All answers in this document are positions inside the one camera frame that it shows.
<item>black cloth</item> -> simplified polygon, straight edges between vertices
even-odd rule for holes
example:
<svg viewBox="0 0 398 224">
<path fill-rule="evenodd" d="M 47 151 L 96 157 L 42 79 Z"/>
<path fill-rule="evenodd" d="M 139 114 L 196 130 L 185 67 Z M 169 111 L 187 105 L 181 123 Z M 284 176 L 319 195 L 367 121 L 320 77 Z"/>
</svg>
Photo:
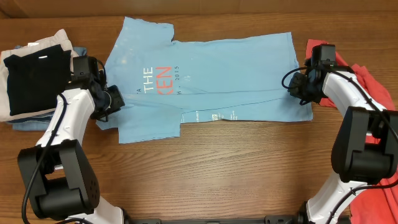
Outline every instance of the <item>black cloth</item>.
<svg viewBox="0 0 398 224">
<path fill-rule="evenodd" d="M 70 81 L 70 53 L 55 45 L 38 52 L 4 59 L 8 68 L 10 115 L 55 108 L 57 95 Z"/>
</svg>

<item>blue t-shirt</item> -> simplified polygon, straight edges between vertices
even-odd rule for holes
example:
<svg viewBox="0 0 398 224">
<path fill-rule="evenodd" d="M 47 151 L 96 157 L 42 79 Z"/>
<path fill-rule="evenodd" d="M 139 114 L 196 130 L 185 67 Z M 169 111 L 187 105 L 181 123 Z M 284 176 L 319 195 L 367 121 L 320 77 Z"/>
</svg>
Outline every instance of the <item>blue t-shirt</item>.
<svg viewBox="0 0 398 224">
<path fill-rule="evenodd" d="M 126 106 L 102 129 L 119 142 L 179 136 L 179 124 L 231 120 L 308 121 L 280 81 L 297 68 L 291 33 L 210 42 L 172 41 L 172 24 L 125 18 L 106 62 Z"/>
</svg>

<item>beige cloth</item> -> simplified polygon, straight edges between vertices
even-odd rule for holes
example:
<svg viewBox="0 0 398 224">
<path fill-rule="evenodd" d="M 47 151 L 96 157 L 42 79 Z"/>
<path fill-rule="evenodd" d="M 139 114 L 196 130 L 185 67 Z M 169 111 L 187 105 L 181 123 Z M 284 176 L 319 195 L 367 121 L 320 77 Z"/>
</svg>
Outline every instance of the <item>beige cloth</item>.
<svg viewBox="0 0 398 224">
<path fill-rule="evenodd" d="M 13 119 L 28 118 L 31 116 L 36 116 L 44 113 L 53 111 L 54 109 L 38 111 L 34 113 L 24 113 L 15 116 L 10 116 L 10 104 L 7 94 L 7 78 L 8 78 L 8 68 L 4 64 L 4 59 L 10 57 L 11 55 L 17 55 L 23 57 L 31 53 L 37 52 L 39 50 L 46 49 L 54 45 L 60 44 L 63 50 L 71 50 L 71 56 L 77 57 L 78 54 L 73 50 L 72 43 L 68 39 L 67 33 L 62 29 L 59 30 L 54 36 L 47 37 L 35 43 L 38 45 L 25 46 L 14 50 L 5 50 L 1 52 L 0 56 L 0 121 L 11 121 Z M 70 60 L 70 69 L 73 71 L 73 62 Z"/>
</svg>

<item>red fabric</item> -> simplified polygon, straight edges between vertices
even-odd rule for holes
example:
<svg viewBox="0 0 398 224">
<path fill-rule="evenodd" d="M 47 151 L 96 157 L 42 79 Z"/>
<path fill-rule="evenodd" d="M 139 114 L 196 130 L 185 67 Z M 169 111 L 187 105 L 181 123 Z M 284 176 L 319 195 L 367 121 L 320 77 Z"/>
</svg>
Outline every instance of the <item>red fabric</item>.
<svg viewBox="0 0 398 224">
<path fill-rule="evenodd" d="M 327 44 L 324 40 L 308 40 L 306 58 L 312 56 L 312 48 L 320 44 Z M 348 66 L 343 58 L 336 52 L 338 65 Z M 375 99 L 378 103 L 385 106 L 388 110 L 395 110 L 394 103 L 389 92 L 377 82 L 369 73 L 365 66 L 353 65 L 351 67 L 358 79 L 359 84 Z M 321 106 L 336 107 L 328 98 L 320 102 Z M 372 136 L 367 136 L 366 142 L 377 143 Z M 398 179 L 395 173 L 390 179 L 382 179 L 379 184 L 387 185 Z M 359 194 L 351 203 L 352 224 L 397 224 L 398 223 L 398 187 L 391 189 L 365 190 Z"/>
</svg>

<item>clothing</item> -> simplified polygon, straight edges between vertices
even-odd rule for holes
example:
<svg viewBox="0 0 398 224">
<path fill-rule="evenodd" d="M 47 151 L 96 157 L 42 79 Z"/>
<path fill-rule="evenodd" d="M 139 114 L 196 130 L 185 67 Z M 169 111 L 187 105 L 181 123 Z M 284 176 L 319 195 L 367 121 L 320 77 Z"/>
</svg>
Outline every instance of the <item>clothing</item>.
<svg viewBox="0 0 398 224">
<path fill-rule="evenodd" d="M 311 57 L 314 46 L 327 43 L 323 40 L 308 40 L 306 58 Z M 337 52 L 336 62 L 338 65 L 348 66 Z M 373 99 L 388 110 L 395 110 L 389 92 L 373 78 L 365 66 L 360 67 L 354 64 L 351 68 L 354 70 L 359 84 Z M 322 99 L 320 105 L 336 107 L 329 98 Z M 366 136 L 366 142 L 377 143 L 377 140 L 372 136 Z M 388 185 L 397 179 L 398 174 L 395 173 L 390 179 L 382 179 L 378 184 Z M 351 202 L 351 213 L 353 215 L 351 217 L 352 224 L 398 223 L 398 189 L 393 187 L 382 190 L 365 190 Z"/>
<path fill-rule="evenodd" d="M 8 69 L 5 66 L 3 60 L 5 58 L 10 57 L 11 55 L 17 55 L 17 56 L 23 57 L 25 55 L 29 55 L 36 51 L 39 51 L 39 50 L 42 50 L 42 49 L 45 49 L 47 47 L 51 47 L 51 46 L 54 46 L 57 44 L 60 44 L 63 50 L 72 50 L 72 44 L 68 40 L 68 36 L 63 29 L 59 30 L 54 36 L 38 40 L 35 43 L 38 43 L 38 45 L 31 45 L 29 47 L 25 46 L 20 49 L 5 50 L 5 51 L 1 52 L 1 56 L 0 56 L 0 102 L 1 102 L 0 121 L 11 121 L 13 119 L 28 118 L 30 116 L 44 114 L 44 113 L 48 113 L 48 112 L 54 110 L 54 109 L 50 109 L 50 110 L 45 110 L 45 111 L 38 111 L 35 113 L 19 114 L 16 116 L 9 115 L 10 109 L 9 109 L 9 99 L 8 99 L 8 95 L 7 95 Z M 72 51 L 71 56 L 77 57 L 78 55 L 76 54 L 76 52 Z M 72 61 L 70 62 L 70 65 L 71 65 L 71 71 L 73 71 Z"/>
<path fill-rule="evenodd" d="M 7 94 L 10 115 L 55 108 L 57 95 L 70 81 L 70 52 L 55 45 L 20 57 L 4 59 L 9 70 Z"/>
<path fill-rule="evenodd" d="M 291 33 L 210 42 L 173 36 L 172 24 L 124 20 L 105 68 L 126 106 L 97 122 L 118 127 L 120 143 L 179 136 L 187 122 L 312 119 L 311 106 L 280 84 L 298 67 Z"/>
<path fill-rule="evenodd" d="M 78 56 L 84 56 L 87 54 L 87 48 L 85 47 L 73 47 L 73 50 Z M 45 131 L 47 130 L 54 112 L 40 114 L 29 118 L 21 118 L 9 121 L 12 124 L 12 129 L 17 131 Z"/>
</svg>

